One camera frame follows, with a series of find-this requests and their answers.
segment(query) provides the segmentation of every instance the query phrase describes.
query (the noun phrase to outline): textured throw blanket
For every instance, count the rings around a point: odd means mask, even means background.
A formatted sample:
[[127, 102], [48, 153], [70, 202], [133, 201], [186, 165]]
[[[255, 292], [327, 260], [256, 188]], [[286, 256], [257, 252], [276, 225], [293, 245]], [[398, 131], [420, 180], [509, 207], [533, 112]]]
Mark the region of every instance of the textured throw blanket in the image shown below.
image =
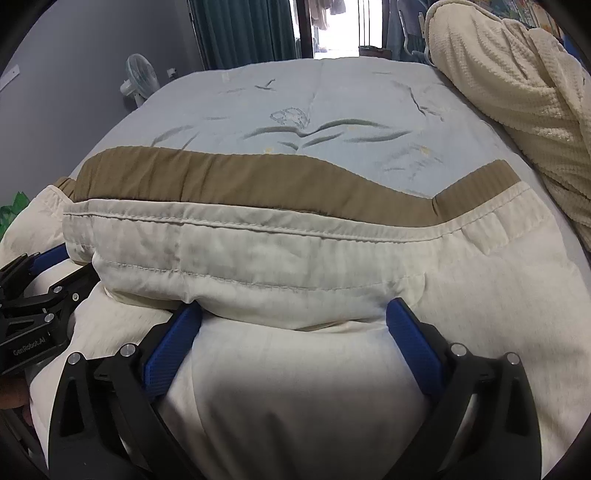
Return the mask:
[[527, 30], [464, 0], [429, 9], [431, 59], [505, 126], [591, 249], [591, 79], [541, 28]]

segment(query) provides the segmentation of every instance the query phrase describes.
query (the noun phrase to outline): silver bolt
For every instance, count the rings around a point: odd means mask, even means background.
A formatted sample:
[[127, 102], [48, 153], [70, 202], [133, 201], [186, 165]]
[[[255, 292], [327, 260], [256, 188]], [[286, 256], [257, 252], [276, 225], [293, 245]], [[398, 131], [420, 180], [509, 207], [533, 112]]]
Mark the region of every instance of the silver bolt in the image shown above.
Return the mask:
[[78, 352], [71, 353], [68, 357], [68, 363], [70, 365], [76, 365], [80, 361], [80, 354]]
[[461, 343], [454, 343], [452, 344], [452, 353], [455, 356], [464, 356], [468, 353], [468, 350]]
[[513, 352], [509, 352], [507, 354], [507, 360], [509, 360], [509, 363], [511, 365], [519, 365], [519, 362], [521, 362], [521, 358], [519, 358], [519, 355]]
[[135, 353], [135, 345], [133, 343], [126, 343], [119, 350], [121, 356], [132, 356]]

